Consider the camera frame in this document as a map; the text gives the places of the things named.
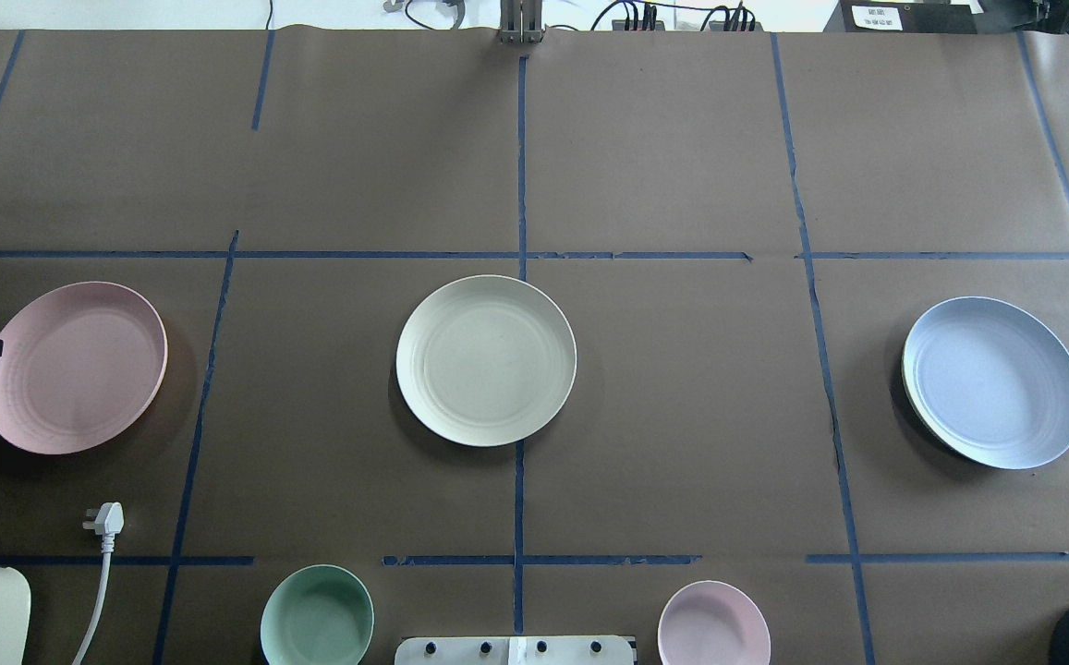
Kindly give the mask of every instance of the black box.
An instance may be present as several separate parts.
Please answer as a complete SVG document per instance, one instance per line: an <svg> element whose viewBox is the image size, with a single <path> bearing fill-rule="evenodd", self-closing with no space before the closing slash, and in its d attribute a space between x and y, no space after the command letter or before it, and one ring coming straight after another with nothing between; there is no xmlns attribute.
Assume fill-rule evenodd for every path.
<svg viewBox="0 0 1069 665"><path fill-rule="evenodd" d="M977 34L969 4L868 3L839 0L822 32Z"/></svg>

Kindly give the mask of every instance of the connector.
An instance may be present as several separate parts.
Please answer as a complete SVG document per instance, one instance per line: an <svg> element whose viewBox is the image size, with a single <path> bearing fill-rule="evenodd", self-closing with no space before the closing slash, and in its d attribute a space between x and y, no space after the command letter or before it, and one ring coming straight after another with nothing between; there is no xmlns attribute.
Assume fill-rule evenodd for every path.
<svg viewBox="0 0 1069 665"><path fill-rule="evenodd" d="M83 529L103 536L104 554L114 552L115 533L124 530L124 507L119 501L105 502L87 509L87 517L94 517L94 522L83 522Z"/></svg>

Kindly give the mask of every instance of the white floor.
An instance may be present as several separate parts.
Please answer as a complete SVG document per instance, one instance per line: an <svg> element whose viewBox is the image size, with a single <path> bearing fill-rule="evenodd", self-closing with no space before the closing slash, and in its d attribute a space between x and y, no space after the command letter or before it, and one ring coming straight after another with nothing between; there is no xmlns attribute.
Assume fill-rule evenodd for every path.
<svg viewBox="0 0 1069 665"><path fill-rule="evenodd" d="M707 7L717 0L695 0ZM954 0L954 3L969 3ZM497 0L466 0L464 27L497 27ZM587 30L607 0L545 0L546 25ZM821 32L835 0L757 0L747 3L773 32ZM0 29L50 30L262 30L270 0L0 0ZM453 12L439 0L413 0L412 13L432 26L450 26ZM609 17L622 17L615 9ZM697 30L703 12L661 11L666 30ZM328 29L413 29L402 12L382 0L276 0L272 27L305 24Z"/></svg>

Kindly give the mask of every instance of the white cord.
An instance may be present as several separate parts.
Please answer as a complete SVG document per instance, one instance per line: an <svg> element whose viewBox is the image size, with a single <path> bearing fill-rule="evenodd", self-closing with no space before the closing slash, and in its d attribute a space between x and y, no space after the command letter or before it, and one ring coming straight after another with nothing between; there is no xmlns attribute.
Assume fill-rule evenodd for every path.
<svg viewBox="0 0 1069 665"><path fill-rule="evenodd" d="M94 599L94 614L91 614L91 624L87 627L87 635L82 638L82 647L78 648L78 655L74 656L73 665L82 665L87 649L91 648L95 628L98 628L98 616L103 614L103 602L107 599L107 574L109 572L111 572L111 552L104 552L103 573L98 574L98 597Z"/></svg>

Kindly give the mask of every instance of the plate rim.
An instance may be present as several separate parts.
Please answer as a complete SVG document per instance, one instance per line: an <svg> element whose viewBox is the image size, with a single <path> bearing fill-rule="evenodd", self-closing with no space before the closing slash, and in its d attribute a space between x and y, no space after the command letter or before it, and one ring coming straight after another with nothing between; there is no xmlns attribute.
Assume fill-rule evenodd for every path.
<svg viewBox="0 0 1069 665"><path fill-rule="evenodd" d="M567 327L568 337L569 340L571 340L571 380L569 380L568 388L567 390L563 391L563 395L559 400L559 403L555 406L555 412L551 413L551 416L547 417L547 419L543 421L542 424L534 427L534 429L531 432L523 434L521 435L521 437L513 438L513 440L496 442L496 443L475 443L475 442L462 440L462 437L453 437L453 435L445 433L445 431L441 431L440 429L437 429L437 427L432 426L432 422L429 422L428 419L421 417L416 412L415 401L419 400L419 396L413 395L412 387L408 387L408 384L403 383L403 367L406 361L406 358L403 358L403 352L404 352L403 338L406 336L407 330L412 327L412 322L415 321L416 312L419 311L419 308L423 307L424 304L428 303L428 300L432 299L436 294L439 294L440 291L445 291L446 289L456 288L459 283L462 283L464 281L475 281L475 279L484 279L484 281L511 281L520 283L522 287L533 290L536 294L541 295L541 297L545 299L546 303L549 303L552 308L555 308L555 312L558 312L559 320L561 320L564 327ZM413 373L408 370L407 375L409 376L412 374ZM396 343L394 346L396 384L399 385L399 391L402 392L403 400L405 401L407 408L410 409L412 414L416 417L416 419L418 419L424 427L427 427L428 430L432 431L432 433L436 434L437 437L443 437L446 438L446 440L453 442L454 444L463 446L478 447L478 449L492 449L492 447L500 447L521 442L523 438L529 437L529 435L534 434L536 432L541 430L542 427L546 427L547 424L549 424L551 420L555 420L555 416L558 416L559 412L562 411L562 406L568 403L568 397L571 397L571 391L575 388L575 378L577 374L579 374L579 344L577 344L577 341L575 340L575 329L571 327L571 321L568 320L568 315L564 314L562 308L559 307L559 303L556 303L555 298L552 298L551 295L546 295L545 291L542 291L538 287L533 285L533 283L525 281L525 279L509 277L508 275L496 275L496 274L467 275L464 277L460 277L458 279L453 279L453 281L443 283L443 285L440 285L438 289L430 292L430 294L428 295L424 295L424 298L419 300L419 304L417 304L417 306L415 306L415 308L412 309L412 313L407 315L406 322L403 324L403 328L399 331L399 341L398 343Z"/></svg>
<svg viewBox="0 0 1069 665"><path fill-rule="evenodd" d="M973 446L966 445L963 440L960 440L960 438L952 437L950 433L945 431L943 427L940 426L935 417L929 416L930 408L928 408L926 404L921 404L921 400L919 400L918 392L917 390L914 389L914 378L911 375L914 373L913 365L915 359L913 356L911 356L909 350L911 338L913 338L913 335L916 332L916 329L919 327L919 325L921 325L924 319L930 315L932 311L935 311L936 308L949 306L949 304L958 303L961 300L986 300L990 303L995 303L996 306L998 307L1010 308L1011 310L1020 312L1020 314L1027 315L1029 320L1034 321L1034 323L1039 325L1039 327L1043 329L1045 332L1048 332L1048 336L1052 338L1052 340L1054 340L1056 344L1058 344L1058 347L1062 349L1064 352L1064 357L1067 358L1067 365L1069 365L1069 349L1067 347L1066 344L1064 344L1064 341L1060 340L1060 338L1058 338L1054 329L1049 328L1048 324L1039 320L1039 316L1036 316L1032 314L1032 312L1023 308L1020 308L1019 306L1016 306L1016 304L1007 303L1006 300L994 298L991 297L990 295L957 295L957 297L941 300L940 303L936 303L935 306L932 306L930 308L927 308L927 310L924 310L924 312L919 316L916 316L916 321L915 323L913 323L913 325L911 325L911 328L908 329L908 335L904 337L904 342L902 342L902 347L900 352L901 355L900 374L902 378L902 387L904 388L904 395L908 397L908 403L911 404L911 408L913 408L913 412L916 414L916 417L918 417L919 421L921 421L924 426L928 427L932 435L935 435L936 440L944 443L944 445L947 445L949 449L956 451L957 454L961 454L962 458L972 460L972 462L977 462L978 464L993 468L1004 468L1005 470L1010 470L1010 471L1022 471L1022 470L1027 470L1027 468L1038 468L1040 466L1044 466L1052 462L1055 462L1055 460L1062 458L1062 455L1066 453L1066 451L1069 451L1069 442L1067 442L1066 445L1064 445L1062 449L1057 451L1057 453L1052 455L1052 458L1044 460L1044 462L1032 465L995 464L993 462L990 462L990 460L975 458L975 455L972 454L971 451Z"/></svg>
<svg viewBox="0 0 1069 665"><path fill-rule="evenodd" d="M142 314L144 315L146 314L153 315L153 319L155 320L155 322L157 322L157 328L160 329L160 371L157 374L157 377L155 377L153 382L153 388L150 389L149 396L146 396L146 399L144 400L144 404L142 404L141 407L138 408L137 412L134 413L133 416L129 417L127 421L125 421L122 426L118 427L118 429L109 430L108 431L109 433L106 435L106 437L102 437L102 435L99 435L99 437L95 437L93 439L94 443L91 443L90 445L82 445L75 450L68 450L68 451L41 450L40 447L31 446L29 445L28 442L13 440L13 438L7 437L7 435L2 431L1 424L3 424L3 422L0 422L0 437L4 438L5 442L10 443L11 445L17 447L20 450L31 451L31 453L35 454L61 455L61 454L78 453L78 451L87 451L93 449L93 447L102 446L104 443L112 440L112 438L115 438L118 435L123 434L125 430L128 429L128 427L136 424L136 421L139 420L141 416L144 416L144 413L146 412L146 409L149 409L150 405L153 405L153 400L155 400L155 397L157 397L157 392L160 390L160 386L164 384L164 377L166 377L168 370L168 329L166 328L166 324L164 324L164 320L160 316L160 312L157 311L157 309L153 306L153 304L150 303L150 300L146 299L144 295L142 295L139 291L129 287L125 287L124 283L91 279L90 281L75 281L71 283L65 283L64 285L58 287L57 289L50 289L49 291L45 291L44 294L37 295L36 298L29 300L29 303L27 303L26 306L20 308L16 312L16 314L14 314L7 321L7 323L4 324L4 327L1 328L1 336L4 334L5 329L9 329L10 326L13 325L13 323L17 321L17 319L25 311L28 310L28 308L32 308L35 306L41 307L37 306L37 303L40 303L41 300L45 298L50 298L55 294L58 294L58 292L61 291L66 291L68 289L86 288L90 285L109 287L112 289L117 289L119 291L123 291L125 292L125 294L128 294L129 297L138 300L138 303L142 303L142 306L144 307L138 308L138 311L142 312Z"/></svg>

